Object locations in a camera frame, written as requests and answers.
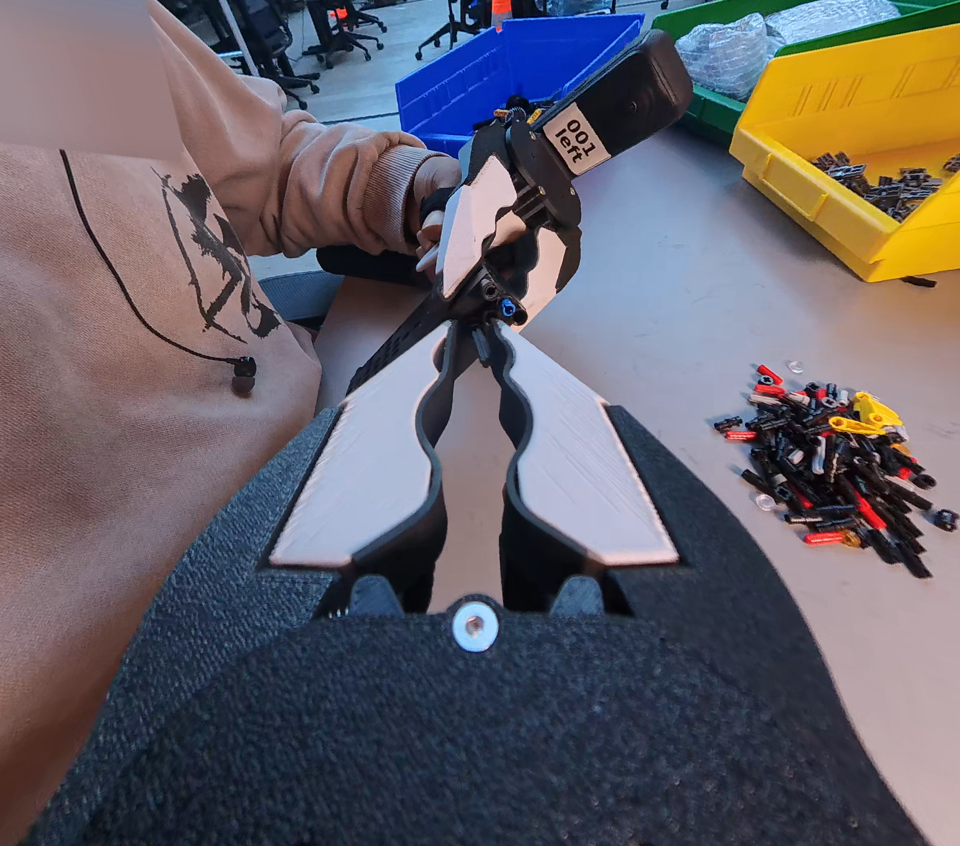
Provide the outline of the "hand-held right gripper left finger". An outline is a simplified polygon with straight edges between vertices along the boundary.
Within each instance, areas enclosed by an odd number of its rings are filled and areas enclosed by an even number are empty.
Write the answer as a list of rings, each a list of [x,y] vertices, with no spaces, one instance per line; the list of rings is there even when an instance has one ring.
[[[448,533],[436,445],[450,420],[458,326],[441,322],[336,410],[269,550],[269,567],[335,575],[338,609],[362,576],[382,576],[424,613]]]

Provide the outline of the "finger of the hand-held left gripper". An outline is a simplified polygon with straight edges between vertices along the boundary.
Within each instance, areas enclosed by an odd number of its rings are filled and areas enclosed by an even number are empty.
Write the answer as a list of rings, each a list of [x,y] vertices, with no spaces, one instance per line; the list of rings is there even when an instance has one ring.
[[[497,220],[490,245],[490,266],[506,285],[526,320],[510,327],[523,330],[576,274],[581,261],[581,228],[527,228],[515,214]]]
[[[451,301],[484,256],[484,242],[497,231],[498,217],[518,200],[511,173],[491,155],[474,179],[461,185],[445,208],[438,244],[438,291]]]

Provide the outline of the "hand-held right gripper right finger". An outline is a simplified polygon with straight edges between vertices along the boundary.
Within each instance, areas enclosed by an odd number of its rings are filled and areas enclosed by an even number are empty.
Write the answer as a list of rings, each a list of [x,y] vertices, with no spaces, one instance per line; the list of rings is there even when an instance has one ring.
[[[503,489],[504,606],[547,612],[572,577],[626,609],[612,575],[674,567],[680,554],[631,455],[617,408],[520,333],[496,322],[490,369],[513,446]]]

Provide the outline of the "black perforated building block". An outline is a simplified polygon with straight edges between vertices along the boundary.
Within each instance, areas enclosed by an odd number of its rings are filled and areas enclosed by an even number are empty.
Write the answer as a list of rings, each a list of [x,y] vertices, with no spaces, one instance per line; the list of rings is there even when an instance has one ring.
[[[498,300],[503,296],[510,297],[516,303],[506,284],[492,268],[491,253],[481,259],[453,300],[444,300],[441,296],[437,275],[426,298],[366,360],[366,363],[354,372],[346,392],[354,393],[360,386],[447,322],[459,323],[460,330],[467,339],[473,338],[474,326],[481,326],[486,334],[495,322],[503,322],[510,326],[511,323],[504,322],[498,315]],[[517,306],[522,312],[518,314],[516,320],[523,324],[526,315],[522,307]]]

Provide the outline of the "pile of small building pieces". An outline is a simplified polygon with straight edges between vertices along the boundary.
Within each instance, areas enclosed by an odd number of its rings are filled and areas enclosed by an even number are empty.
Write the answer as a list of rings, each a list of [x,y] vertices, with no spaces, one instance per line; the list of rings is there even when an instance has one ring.
[[[870,552],[930,581],[927,532],[958,535],[958,511],[936,503],[937,479],[919,460],[899,413],[862,389],[790,385],[754,367],[738,408],[708,419],[742,455],[738,478],[811,550]]]

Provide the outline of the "person's left forearm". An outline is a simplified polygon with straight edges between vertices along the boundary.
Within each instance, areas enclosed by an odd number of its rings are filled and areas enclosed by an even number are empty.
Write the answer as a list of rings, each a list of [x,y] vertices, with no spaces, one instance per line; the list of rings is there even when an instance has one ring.
[[[255,133],[253,152],[253,176],[266,187],[241,233],[247,253],[293,259],[342,245],[415,252],[407,194],[421,163],[443,154],[404,132],[324,127],[302,112],[275,115]]]

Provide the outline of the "grey desk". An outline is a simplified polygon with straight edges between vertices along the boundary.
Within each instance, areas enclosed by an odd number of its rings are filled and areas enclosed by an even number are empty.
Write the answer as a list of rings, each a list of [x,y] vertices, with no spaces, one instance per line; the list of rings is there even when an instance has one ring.
[[[805,547],[707,420],[748,363],[906,409],[958,509],[958,275],[865,284],[678,132],[576,182],[584,259],[530,335],[638,414],[681,565],[630,615],[316,620],[270,651],[258,825],[299,844],[958,844],[958,534],[931,579]]]

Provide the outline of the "person's left hand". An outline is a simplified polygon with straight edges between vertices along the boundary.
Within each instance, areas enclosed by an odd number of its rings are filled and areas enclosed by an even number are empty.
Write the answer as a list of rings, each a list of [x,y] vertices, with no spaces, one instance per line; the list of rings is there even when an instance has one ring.
[[[407,194],[405,221],[409,239],[415,241],[415,269],[429,280],[436,277],[446,206],[461,176],[457,159],[429,156],[416,169]]]

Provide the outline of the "clear plastic-wrapped bundle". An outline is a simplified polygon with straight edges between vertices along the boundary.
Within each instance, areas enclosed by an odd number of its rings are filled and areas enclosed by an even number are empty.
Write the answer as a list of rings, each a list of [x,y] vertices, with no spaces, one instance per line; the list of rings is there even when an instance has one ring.
[[[902,17],[891,0],[812,0],[765,17],[771,48],[807,43]]]
[[[764,69],[785,45],[758,12],[726,24],[699,24],[676,42],[695,85],[742,103],[749,100]]]

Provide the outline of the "blue storage bin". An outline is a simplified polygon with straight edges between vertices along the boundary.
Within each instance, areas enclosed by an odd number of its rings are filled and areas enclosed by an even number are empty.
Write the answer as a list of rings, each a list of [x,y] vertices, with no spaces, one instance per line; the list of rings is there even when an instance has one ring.
[[[486,29],[395,87],[401,130],[457,156],[474,125],[511,96],[559,100],[642,33],[638,13],[510,19]]]

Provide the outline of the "dark chair seat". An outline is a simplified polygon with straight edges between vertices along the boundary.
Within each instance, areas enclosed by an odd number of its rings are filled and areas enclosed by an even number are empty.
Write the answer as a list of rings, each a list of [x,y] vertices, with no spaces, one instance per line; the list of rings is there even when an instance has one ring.
[[[282,319],[318,332],[344,279],[318,268],[262,277],[258,285]]]

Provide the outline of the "yellow storage bin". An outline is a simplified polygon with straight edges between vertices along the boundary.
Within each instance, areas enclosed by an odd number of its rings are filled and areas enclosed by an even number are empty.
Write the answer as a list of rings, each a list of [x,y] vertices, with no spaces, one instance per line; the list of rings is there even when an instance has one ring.
[[[959,267],[959,26],[778,57],[729,153],[743,178],[867,283]],[[845,153],[876,185],[904,169],[940,184],[898,220],[814,162]]]

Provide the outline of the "person's beige hoodie torso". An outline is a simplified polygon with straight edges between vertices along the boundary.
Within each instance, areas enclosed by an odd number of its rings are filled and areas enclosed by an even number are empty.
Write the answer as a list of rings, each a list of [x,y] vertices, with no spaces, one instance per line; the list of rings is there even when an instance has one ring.
[[[150,600],[213,514],[311,420],[316,355],[268,302],[241,234],[256,132],[287,110],[146,0],[181,142],[168,160],[2,144],[2,844],[83,748]]]

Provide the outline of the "heap of black building pieces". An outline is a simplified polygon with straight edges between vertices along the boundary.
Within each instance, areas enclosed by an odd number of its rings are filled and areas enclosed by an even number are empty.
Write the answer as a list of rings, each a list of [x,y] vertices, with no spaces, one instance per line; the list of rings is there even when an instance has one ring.
[[[947,159],[937,173],[922,166],[902,167],[894,176],[880,175],[876,182],[868,179],[865,163],[853,163],[842,151],[824,153],[810,164],[885,216],[902,223],[958,174],[959,155]]]

